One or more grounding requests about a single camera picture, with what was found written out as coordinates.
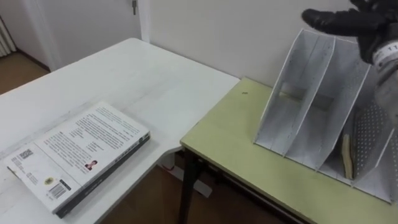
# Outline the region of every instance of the floor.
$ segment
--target floor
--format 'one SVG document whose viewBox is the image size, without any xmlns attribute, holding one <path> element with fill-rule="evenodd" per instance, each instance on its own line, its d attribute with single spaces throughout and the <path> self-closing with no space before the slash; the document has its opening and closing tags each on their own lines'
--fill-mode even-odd
<svg viewBox="0 0 398 224">
<path fill-rule="evenodd" d="M 0 94 L 17 88 L 48 72 L 21 54 L 0 58 Z M 215 185 L 206 174 L 201 180 L 213 189 L 209 198 L 193 194 L 189 224 L 282 223 L 225 185 Z M 102 224 L 174 224 L 177 222 L 182 183 L 155 167 L 117 205 Z"/>
<path fill-rule="evenodd" d="M 0 94 L 48 74 L 22 54 L 0 58 Z"/>
</svg>

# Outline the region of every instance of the door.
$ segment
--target door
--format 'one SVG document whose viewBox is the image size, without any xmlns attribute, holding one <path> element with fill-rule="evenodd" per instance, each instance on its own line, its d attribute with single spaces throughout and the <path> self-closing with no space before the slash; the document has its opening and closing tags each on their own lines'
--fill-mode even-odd
<svg viewBox="0 0 398 224">
<path fill-rule="evenodd" d="M 131 37 L 141 38 L 132 0 L 36 0 L 59 67 Z"/>
</svg>

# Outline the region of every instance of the hand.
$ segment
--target hand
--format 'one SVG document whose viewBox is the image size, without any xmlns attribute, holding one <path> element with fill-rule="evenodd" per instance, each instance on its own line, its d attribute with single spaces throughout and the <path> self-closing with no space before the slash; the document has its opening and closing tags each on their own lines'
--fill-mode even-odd
<svg viewBox="0 0 398 224">
<path fill-rule="evenodd" d="M 311 27 L 333 35 L 357 37 L 361 58 L 373 63 L 373 52 L 397 39 L 398 0 L 350 0 L 358 10 L 320 12 L 307 9 L 302 19 Z"/>
</svg>

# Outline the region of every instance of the book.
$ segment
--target book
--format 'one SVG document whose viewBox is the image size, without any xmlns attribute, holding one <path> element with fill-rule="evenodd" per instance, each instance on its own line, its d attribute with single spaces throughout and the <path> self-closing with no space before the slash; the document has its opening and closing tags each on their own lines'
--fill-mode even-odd
<svg viewBox="0 0 398 224">
<path fill-rule="evenodd" d="M 100 102 L 4 159 L 60 218 L 150 139 L 143 125 Z"/>
<path fill-rule="evenodd" d="M 344 125 L 341 134 L 341 156 L 344 165 L 344 175 L 347 179 L 354 179 L 354 164 L 353 164 L 353 134 L 354 134 L 354 112 L 348 116 L 346 124 Z"/>
</svg>

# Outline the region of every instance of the desk organizer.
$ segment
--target desk organizer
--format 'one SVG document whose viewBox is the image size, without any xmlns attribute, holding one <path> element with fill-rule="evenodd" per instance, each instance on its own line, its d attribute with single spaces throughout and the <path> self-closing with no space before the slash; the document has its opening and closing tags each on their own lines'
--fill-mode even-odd
<svg viewBox="0 0 398 224">
<path fill-rule="evenodd" d="M 363 90 L 369 72 L 356 43 L 301 30 L 254 143 L 387 202 L 398 200 L 398 133 L 376 104 L 361 105 L 353 122 L 354 180 L 344 177 L 341 155 L 334 151 L 360 92 L 373 92 L 374 85 Z M 377 119 L 371 117 L 376 111 Z"/>
</svg>

